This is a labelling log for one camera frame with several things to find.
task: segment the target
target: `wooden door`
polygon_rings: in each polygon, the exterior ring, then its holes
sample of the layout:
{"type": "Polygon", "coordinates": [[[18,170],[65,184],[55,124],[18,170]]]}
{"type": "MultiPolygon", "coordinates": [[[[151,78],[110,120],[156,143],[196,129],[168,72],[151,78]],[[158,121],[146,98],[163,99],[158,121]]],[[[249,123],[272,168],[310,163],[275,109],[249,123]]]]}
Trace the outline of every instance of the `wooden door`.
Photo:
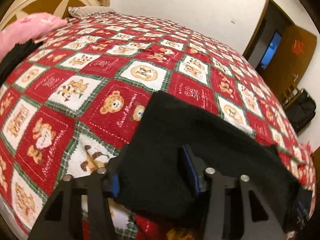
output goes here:
{"type": "Polygon", "coordinates": [[[292,85],[296,86],[305,73],[313,56],[317,37],[312,33],[290,25],[267,68],[261,73],[274,95],[281,102],[283,93],[292,85]]]}

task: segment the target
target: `pink plush fabric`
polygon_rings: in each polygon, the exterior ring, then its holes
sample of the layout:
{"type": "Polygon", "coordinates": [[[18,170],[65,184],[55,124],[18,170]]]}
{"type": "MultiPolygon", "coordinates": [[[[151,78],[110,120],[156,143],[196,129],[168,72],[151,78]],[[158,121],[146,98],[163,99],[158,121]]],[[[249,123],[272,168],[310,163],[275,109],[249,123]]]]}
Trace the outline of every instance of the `pink plush fabric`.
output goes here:
{"type": "Polygon", "coordinates": [[[15,44],[38,39],[67,25],[67,21],[50,13],[33,13],[7,26],[0,32],[0,62],[15,44]]]}

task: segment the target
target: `bedspread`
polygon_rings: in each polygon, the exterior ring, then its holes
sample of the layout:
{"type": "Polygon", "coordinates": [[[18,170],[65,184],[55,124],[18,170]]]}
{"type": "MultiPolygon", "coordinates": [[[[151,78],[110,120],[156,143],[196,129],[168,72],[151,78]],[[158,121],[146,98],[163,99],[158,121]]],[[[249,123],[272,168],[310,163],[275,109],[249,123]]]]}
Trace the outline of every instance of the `bedspread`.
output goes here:
{"type": "MultiPolygon", "coordinates": [[[[89,175],[118,155],[158,90],[263,145],[276,143],[285,167],[315,192],[309,150],[263,79],[229,46],[170,20],[121,14],[71,18],[42,40],[0,89],[0,194],[26,232],[65,174],[89,175]]],[[[110,206],[120,239],[177,238],[168,226],[110,206]]],[[[85,197],[82,208],[87,238],[85,197]]]]}

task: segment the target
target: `silver rivet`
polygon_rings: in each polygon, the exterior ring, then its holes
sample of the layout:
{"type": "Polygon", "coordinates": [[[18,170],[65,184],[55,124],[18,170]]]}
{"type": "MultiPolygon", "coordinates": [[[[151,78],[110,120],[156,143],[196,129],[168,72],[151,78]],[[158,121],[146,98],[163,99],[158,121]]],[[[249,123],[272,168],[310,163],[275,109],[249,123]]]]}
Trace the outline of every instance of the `silver rivet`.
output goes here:
{"type": "Polygon", "coordinates": [[[216,170],[211,167],[208,167],[205,169],[205,173],[210,174],[210,175],[215,174],[215,172],[216,172],[216,170]]]}
{"type": "Polygon", "coordinates": [[[244,181],[244,182],[248,182],[249,181],[249,176],[248,175],[241,175],[241,177],[240,177],[240,179],[242,180],[242,181],[244,181]]]}
{"type": "Polygon", "coordinates": [[[105,174],[107,172],[107,169],[105,167],[101,167],[97,169],[97,173],[99,174],[105,174]]]}
{"type": "Polygon", "coordinates": [[[70,181],[70,180],[72,180],[72,175],[70,175],[70,174],[67,174],[67,175],[65,175],[64,177],[63,177],[63,180],[64,181],[70,181]]]}

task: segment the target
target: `black folded cloth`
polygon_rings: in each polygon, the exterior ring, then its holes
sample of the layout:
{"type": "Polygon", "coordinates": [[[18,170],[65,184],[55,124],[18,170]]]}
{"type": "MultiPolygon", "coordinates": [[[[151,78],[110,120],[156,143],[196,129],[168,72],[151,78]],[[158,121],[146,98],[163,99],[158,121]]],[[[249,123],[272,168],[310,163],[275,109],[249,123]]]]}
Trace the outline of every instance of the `black folded cloth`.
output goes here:
{"type": "Polygon", "coordinates": [[[5,82],[15,67],[42,44],[43,42],[35,44],[33,40],[29,40],[25,44],[16,44],[0,63],[0,86],[5,82]]]}
{"type": "Polygon", "coordinates": [[[300,184],[276,148],[264,147],[220,117],[161,91],[153,93],[119,165],[116,202],[136,212],[183,218],[196,203],[177,165],[183,144],[225,176],[248,175],[283,224],[300,184]]]}

